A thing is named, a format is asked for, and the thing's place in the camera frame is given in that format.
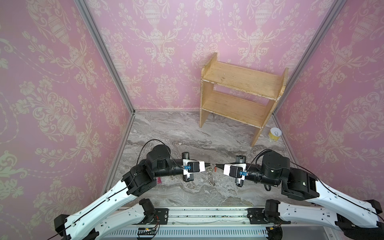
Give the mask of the metal key ring plate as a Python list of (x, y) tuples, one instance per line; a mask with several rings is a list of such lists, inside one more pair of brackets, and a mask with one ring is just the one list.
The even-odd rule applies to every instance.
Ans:
[(209, 184), (211, 186), (215, 186), (216, 183), (215, 183), (215, 180), (214, 180), (214, 176), (213, 176), (213, 168), (211, 166), (207, 167), (206, 168), (206, 173), (208, 174), (208, 181), (209, 181)]

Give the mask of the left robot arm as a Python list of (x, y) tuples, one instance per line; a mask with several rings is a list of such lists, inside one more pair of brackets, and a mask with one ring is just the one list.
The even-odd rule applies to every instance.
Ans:
[(110, 190), (84, 209), (72, 214), (61, 214), (54, 220), (56, 235), (63, 240), (101, 240), (112, 232), (128, 225), (146, 225), (159, 219), (149, 199), (142, 199), (133, 207), (117, 213), (117, 209), (136, 200), (158, 184), (158, 177), (181, 175), (184, 182), (191, 182), (195, 173), (201, 173), (210, 164), (192, 160), (188, 152), (181, 159), (171, 155), (171, 149), (160, 142), (144, 159), (123, 175)]

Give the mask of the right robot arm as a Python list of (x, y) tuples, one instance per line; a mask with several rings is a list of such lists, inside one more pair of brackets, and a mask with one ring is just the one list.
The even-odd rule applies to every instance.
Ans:
[(296, 201), (312, 203), (313, 206), (297, 206), (277, 200), (267, 200), (265, 208), (256, 213), (248, 211), (253, 224), (264, 221), (271, 224), (267, 229), (268, 239), (283, 237), (281, 226), (292, 222), (307, 222), (341, 231), (352, 240), (382, 240), (384, 220), (381, 204), (376, 200), (361, 201), (345, 195), (322, 182), (313, 173), (291, 168), (289, 158), (265, 149), (254, 160), (262, 159), (260, 165), (246, 163), (245, 157), (237, 156), (234, 163), (217, 164), (224, 175), (235, 179), (237, 186), (244, 181), (264, 185), (267, 191), (281, 187), (282, 195)]

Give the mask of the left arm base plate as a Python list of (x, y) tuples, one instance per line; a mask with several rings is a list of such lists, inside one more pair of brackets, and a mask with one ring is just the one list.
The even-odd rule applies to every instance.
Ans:
[(156, 208), (154, 211), (149, 212), (149, 215), (145, 216), (141, 224), (144, 225), (166, 225), (169, 218), (168, 208)]

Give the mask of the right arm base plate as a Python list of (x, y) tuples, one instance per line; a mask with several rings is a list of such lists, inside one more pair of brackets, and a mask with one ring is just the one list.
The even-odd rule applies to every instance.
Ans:
[(249, 219), (251, 225), (263, 225), (270, 223), (265, 216), (265, 208), (248, 208), (247, 218)]

